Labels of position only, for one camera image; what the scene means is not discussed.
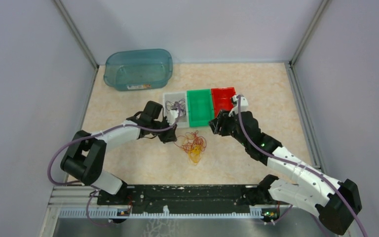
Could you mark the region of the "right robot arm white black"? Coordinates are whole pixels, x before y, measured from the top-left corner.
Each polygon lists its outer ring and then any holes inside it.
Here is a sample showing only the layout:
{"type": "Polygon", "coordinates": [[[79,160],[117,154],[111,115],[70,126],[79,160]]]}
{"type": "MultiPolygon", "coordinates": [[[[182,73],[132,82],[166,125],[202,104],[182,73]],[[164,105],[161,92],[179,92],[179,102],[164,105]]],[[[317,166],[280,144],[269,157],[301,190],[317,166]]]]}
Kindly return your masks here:
{"type": "Polygon", "coordinates": [[[350,179],[327,176],[292,154],[281,142],[264,133],[250,111],[220,111],[208,122],[212,132],[231,136],[254,160],[288,176],[293,183],[268,175],[260,182],[258,197],[294,205],[317,217],[329,231],[344,235],[362,210],[358,186],[350,179]]]}

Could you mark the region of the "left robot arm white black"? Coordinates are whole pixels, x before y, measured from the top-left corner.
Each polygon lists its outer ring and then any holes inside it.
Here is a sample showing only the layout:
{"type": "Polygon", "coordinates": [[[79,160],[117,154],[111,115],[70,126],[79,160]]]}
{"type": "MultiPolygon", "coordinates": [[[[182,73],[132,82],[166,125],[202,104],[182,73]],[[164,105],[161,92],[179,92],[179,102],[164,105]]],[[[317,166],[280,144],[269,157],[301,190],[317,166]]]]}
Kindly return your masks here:
{"type": "Polygon", "coordinates": [[[142,111],[120,125],[97,133],[78,131],[63,147],[66,153],[60,168],[82,184],[105,191],[114,203],[123,204],[128,198],[128,185],[103,169],[106,153],[148,135],[159,138],[162,143],[177,141],[175,131],[182,114],[179,102],[167,110],[155,101],[148,101],[142,111]]]}

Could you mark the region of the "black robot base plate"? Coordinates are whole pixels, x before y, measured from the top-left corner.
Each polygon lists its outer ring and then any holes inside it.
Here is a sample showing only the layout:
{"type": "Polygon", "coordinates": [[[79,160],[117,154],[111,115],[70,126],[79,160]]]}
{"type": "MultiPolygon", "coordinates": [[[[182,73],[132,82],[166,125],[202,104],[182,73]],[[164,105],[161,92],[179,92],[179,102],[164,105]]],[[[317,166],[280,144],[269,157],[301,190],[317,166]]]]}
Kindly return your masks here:
{"type": "Polygon", "coordinates": [[[249,213],[255,205],[276,206],[277,201],[257,185],[129,185],[119,196],[100,191],[98,205],[124,205],[133,214],[249,213]]]}

